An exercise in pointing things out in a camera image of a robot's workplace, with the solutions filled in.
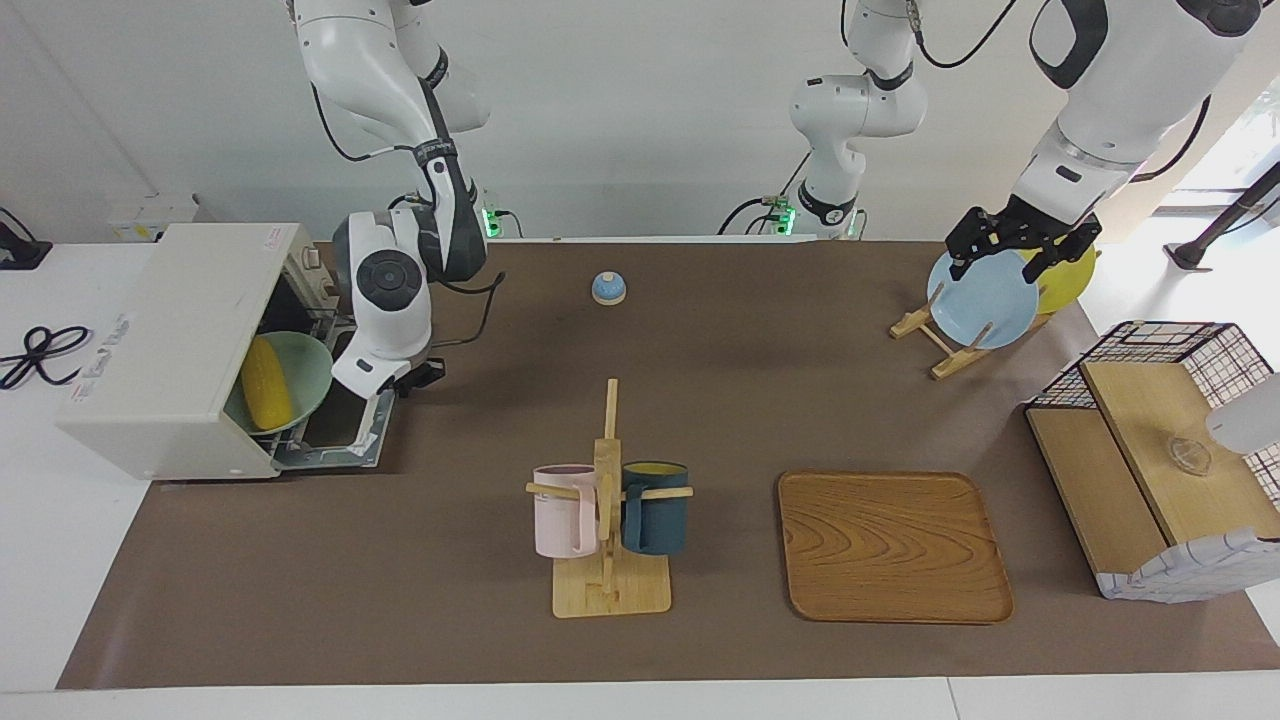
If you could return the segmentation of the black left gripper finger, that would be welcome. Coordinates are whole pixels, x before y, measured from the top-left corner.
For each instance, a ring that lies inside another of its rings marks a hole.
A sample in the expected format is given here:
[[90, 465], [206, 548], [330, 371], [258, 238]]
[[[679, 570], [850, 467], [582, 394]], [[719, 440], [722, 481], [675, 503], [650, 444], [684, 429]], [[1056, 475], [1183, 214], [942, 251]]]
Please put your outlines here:
[[954, 281], [960, 281], [979, 259], [1000, 252], [998, 238], [992, 240], [996, 223], [982, 208], [970, 208], [947, 233], [948, 269]]
[[1039, 277], [1060, 263], [1075, 263], [1084, 258], [1094, 246], [1101, 233], [1098, 222], [1083, 222], [1065, 236], [1046, 241], [1039, 247], [1027, 249], [1025, 265], [1021, 277], [1027, 283], [1037, 283]]

